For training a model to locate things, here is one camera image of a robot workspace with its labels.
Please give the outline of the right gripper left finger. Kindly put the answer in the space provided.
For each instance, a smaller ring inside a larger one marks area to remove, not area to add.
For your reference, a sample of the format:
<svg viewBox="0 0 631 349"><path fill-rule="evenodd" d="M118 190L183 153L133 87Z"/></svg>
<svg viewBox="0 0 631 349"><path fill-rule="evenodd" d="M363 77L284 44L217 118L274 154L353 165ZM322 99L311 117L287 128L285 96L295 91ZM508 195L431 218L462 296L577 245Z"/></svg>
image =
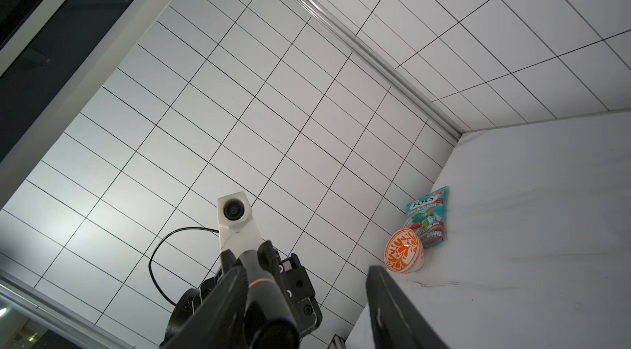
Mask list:
<svg viewBox="0 0 631 349"><path fill-rule="evenodd" d="M229 270L207 296L182 295L167 324L161 348L245 348L246 270Z"/></svg>

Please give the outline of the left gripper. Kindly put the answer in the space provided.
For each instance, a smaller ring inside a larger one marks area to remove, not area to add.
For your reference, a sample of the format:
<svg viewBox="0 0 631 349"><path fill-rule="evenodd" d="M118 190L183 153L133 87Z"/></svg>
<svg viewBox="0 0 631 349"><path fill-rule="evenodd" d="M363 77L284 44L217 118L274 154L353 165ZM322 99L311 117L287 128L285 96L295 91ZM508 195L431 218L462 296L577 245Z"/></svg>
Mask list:
<svg viewBox="0 0 631 349"><path fill-rule="evenodd" d="M283 291L289 300L290 310L296 321L300 337L306 337L319 329L323 316L316 300L316 291L307 269L296 254L280 260L279 253L271 241L263 242L257 251L259 265L272 275L279 275ZM220 267L225 275L237 265L237 258L231 250L220 254Z"/></svg>

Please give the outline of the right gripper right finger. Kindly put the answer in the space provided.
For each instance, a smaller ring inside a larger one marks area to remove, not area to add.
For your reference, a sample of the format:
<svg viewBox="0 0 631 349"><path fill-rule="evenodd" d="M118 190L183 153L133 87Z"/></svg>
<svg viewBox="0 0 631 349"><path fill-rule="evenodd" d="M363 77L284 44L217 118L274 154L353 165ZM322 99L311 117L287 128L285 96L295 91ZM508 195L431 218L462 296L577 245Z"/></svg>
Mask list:
<svg viewBox="0 0 631 349"><path fill-rule="evenodd" d="M448 348L385 268L369 268L366 294L376 348Z"/></svg>

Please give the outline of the black lipstick lowest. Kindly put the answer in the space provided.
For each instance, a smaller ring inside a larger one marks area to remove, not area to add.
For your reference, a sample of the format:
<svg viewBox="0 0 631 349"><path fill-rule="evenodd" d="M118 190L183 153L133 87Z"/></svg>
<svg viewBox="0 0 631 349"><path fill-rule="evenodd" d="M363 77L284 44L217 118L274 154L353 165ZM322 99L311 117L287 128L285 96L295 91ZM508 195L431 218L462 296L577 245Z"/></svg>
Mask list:
<svg viewBox="0 0 631 349"><path fill-rule="evenodd" d="M247 278L244 333L248 347L298 348L299 332L279 275L261 268L257 250L244 252L238 261Z"/></svg>

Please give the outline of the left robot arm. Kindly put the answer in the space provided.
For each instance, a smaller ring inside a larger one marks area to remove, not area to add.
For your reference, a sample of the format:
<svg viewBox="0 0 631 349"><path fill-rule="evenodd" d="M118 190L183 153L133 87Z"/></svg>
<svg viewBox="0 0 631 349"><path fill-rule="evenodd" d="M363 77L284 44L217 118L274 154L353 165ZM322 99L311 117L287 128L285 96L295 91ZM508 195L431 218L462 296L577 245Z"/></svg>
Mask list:
<svg viewBox="0 0 631 349"><path fill-rule="evenodd" d="M323 316L297 255L282 260L269 241L220 255L221 269L174 308L162 348L298 348Z"/></svg>

